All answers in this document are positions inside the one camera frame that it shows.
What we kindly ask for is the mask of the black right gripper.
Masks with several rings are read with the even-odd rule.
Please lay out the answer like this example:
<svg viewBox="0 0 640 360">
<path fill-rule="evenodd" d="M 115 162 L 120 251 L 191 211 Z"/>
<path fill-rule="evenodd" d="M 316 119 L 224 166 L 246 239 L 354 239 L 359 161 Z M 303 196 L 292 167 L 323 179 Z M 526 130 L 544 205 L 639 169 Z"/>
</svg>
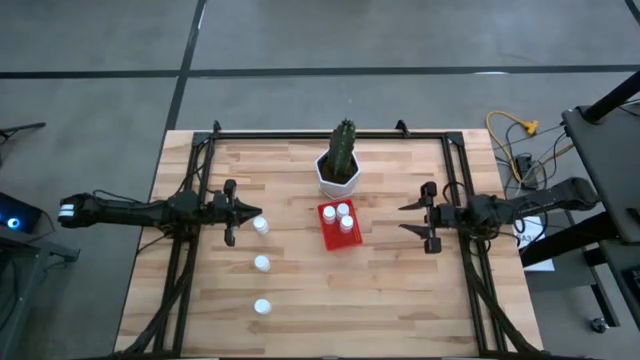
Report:
<svg viewBox="0 0 640 360">
<path fill-rule="evenodd" d="M 425 226 L 400 224 L 399 227 L 408 230 L 424 240 L 426 254 L 437 254 L 442 251 L 441 239 L 436 234 L 437 228 L 453 228 L 456 223 L 456 208 L 444 203 L 435 204 L 437 184 L 429 181 L 421 186 L 421 197 L 417 202 L 400 207 L 401 211 L 426 209 Z"/>
</svg>

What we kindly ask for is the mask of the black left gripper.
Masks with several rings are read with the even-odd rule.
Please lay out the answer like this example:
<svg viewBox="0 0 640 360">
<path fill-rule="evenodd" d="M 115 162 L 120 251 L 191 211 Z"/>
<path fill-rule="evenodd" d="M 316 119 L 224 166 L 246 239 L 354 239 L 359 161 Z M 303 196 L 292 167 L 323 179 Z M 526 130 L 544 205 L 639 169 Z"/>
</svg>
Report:
<svg viewBox="0 0 640 360">
<path fill-rule="evenodd" d="M 224 223 L 224 242 L 228 247 L 234 247 L 236 240 L 234 231 L 243 224 L 262 214 L 261 208 L 244 203 L 237 198 L 237 208 L 240 210 L 237 215 L 236 200 L 237 183 L 233 179 L 227 179 L 221 190 L 213 192 L 213 198 L 210 207 L 213 209 L 214 223 Z"/>
</svg>

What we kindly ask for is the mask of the red plastic basket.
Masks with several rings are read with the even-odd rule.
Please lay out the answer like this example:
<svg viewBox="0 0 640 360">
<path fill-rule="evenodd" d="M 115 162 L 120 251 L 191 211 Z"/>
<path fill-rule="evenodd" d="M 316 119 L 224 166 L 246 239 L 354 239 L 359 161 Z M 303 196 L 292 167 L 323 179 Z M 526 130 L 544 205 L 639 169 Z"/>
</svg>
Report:
<svg viewBox="0 0 640 360">
<path fill-rule="evenodd" d="M 348 208 L 347 217 L 349 217 L 350 220 L 347 221 L 347 227 L 342 225 L 342 217 L 338 212 L 338 207 L 342 204 Z M 332 220 L 325 215 L 325 209 L 329 207 L 331 207 L 335 213 Z M 328 251 L 335 251 L 363 244 L 357 214 L 351 199 L 343 199 L 320 204 L 317 206 L 317 214 L 320 221 L 325 247 Z"/>
</svg>

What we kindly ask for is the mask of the white hexagonal plant pot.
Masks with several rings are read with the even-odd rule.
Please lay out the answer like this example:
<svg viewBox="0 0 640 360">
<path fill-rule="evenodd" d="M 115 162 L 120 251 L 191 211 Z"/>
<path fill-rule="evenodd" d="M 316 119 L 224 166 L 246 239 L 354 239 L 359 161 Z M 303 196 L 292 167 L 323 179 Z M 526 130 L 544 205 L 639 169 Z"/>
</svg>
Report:
<svg viewBox="0 0 640 360">
<path fill-rule="evenodd" d="M 322 175 L 322 167 L 328 158 L 328 150 L 325 150 L 315 161 L 315 169 L 319 181 L 319 190 L 331 199 L 339 200 L 351 196 L 361 176 L 361 168 L 355 154 L 352 154 L 351 165 L 354 173 L 346 183 L 336 183 L 326 180 Z"/>
</svg>

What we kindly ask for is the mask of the green cactus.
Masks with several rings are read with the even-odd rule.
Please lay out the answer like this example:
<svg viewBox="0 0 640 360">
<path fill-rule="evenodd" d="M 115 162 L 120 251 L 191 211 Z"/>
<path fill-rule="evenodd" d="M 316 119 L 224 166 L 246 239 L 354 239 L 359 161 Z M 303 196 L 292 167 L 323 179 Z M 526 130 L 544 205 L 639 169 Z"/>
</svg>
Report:
<svg viewBox="0 0 640 360">
<path fill-rule="evenodd" d="M 344 119 L 332 133 L 327 169 L 334 182 L 342 181 L 350 172 L 355 136 L 356 126 L 350 119 Z"/>
</svg>

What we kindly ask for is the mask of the white paper sheet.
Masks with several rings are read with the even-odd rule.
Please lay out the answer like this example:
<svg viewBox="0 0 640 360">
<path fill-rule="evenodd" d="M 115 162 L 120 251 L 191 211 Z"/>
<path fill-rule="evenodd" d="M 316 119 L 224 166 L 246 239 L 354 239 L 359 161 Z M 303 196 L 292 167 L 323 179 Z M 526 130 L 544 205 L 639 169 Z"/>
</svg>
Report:
<svg viewBox="0 0 640 360">
<path fill-rule="evenodd" d="M 517 237 L 517 247 L 524 249 L 532 242 L 545 238 L 543 234 L 543 219 L 539 216 L 527 216 L 523 220 L 516 220 L 512 225 L 513 234 Z M 551 259 L 526 266 L 526 272 L 554 272 L 555 266 Z"/>
</svg>

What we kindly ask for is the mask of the black power adapter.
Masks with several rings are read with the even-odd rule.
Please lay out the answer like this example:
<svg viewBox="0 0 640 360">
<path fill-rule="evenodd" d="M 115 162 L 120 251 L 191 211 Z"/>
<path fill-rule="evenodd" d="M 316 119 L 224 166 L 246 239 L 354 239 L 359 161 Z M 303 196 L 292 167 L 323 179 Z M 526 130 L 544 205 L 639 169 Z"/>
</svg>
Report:
<svg viewBox="0 0 640 360">
<path fill-rule="evenodd" d="M 533 167 L 531 155 L 518 155 L 515 157 L 515 168 L 520 178 L 519 187 L 522 190 L 535 190 L 537 188 L 537 179 L 533 173 L 529 171 Z"/>
</svg>

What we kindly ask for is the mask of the black side table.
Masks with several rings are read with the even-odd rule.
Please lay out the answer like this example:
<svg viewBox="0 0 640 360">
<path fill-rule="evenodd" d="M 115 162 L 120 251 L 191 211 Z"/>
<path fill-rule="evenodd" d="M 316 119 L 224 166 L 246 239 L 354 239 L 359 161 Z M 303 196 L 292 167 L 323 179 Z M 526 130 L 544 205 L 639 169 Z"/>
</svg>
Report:
<svg viewBox="0 0 640 360">
<path fill-rule="evenodd" d="M 640 115 L 623 109 L 640 93 L 640 71 L 589 106 L 562 113 L 605 210 L 524 251 L 525 265 L 596 243 L 590 266 L 606 264 L 640 330 Z"/>
</svg>

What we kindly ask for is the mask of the dark metal stand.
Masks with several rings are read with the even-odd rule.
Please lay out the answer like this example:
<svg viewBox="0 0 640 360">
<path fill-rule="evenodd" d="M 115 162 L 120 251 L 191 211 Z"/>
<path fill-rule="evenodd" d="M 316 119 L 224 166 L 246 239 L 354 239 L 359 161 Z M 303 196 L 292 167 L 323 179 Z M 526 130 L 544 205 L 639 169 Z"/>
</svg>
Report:
<svg viewBox="0 0 640 360">
<path fill-rule="evenodd" d="M 0 360 L 11 360 L 50 256 L 75 262 L 79 251 L 44 238 L 0 228 Z"/>
</svg>

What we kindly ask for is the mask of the black box with blue light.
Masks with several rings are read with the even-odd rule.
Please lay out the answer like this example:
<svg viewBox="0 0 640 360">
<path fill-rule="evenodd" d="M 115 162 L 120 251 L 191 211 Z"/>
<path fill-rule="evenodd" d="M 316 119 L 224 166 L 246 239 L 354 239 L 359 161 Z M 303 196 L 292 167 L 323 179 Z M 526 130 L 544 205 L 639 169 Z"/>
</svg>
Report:
<svg viewBox="0 0 640 360">
<path fill-rule="evenodd" d="M 9 230 L 32 234 L 42 211 L 0 192 L 0 225 Z"/>
</svg>

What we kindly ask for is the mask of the black tripod leg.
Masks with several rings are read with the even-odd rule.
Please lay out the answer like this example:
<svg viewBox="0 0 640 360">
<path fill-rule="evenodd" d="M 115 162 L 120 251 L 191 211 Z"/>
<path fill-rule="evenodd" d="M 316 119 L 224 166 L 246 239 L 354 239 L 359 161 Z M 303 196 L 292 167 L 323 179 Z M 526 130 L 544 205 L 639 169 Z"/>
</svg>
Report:
<svg viewBox="0 0 640 360">
<path fill-rule="evenodd" d="M 2 148 L 14 135 L 16 135 L 20 131 L 41 129 L 46 125 L 46 122 L 37 122 L 9 128 L 0 128 L 0 167 L 3 164 Z"/>
</svg>

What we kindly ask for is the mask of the black metal table frame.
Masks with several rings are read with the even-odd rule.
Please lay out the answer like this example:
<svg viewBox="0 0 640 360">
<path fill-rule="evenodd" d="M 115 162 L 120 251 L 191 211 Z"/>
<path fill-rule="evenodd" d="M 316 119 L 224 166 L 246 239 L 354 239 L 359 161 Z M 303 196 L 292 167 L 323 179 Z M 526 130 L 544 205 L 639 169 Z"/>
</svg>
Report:
<svg viewBox="0 0 640 360">
<path fill-rule="evenodd" d="M 363 244 L 328 251 L 317 206 L 315 159 L 329 143 L 325 131 L 224 132 L 215 143 L 210 183 L 233 178 L 241 200 L 260 207 L 270 230 L 249 226 L 234 247 L 220 229 L 200 235 L 186 317 L 171 333 L 184 356 L 445 357 L 477 356 L 508 347 L 465 274 L 489 277 L 478 255 L 451 230 L 443 249 L 426 254 L 400 224 L 419 211 L 401 211 L 419 186 L 436 181 L 442 198 L 460 202 L 473 191 L 464 135 L 398 130 L 362 132 L 356 156 L 362 175 L 352 201 Z M 265 255 L 268 272 L 254 259 Z M 254 311 L 257 299 L 272 311 Z"/>
</svg>

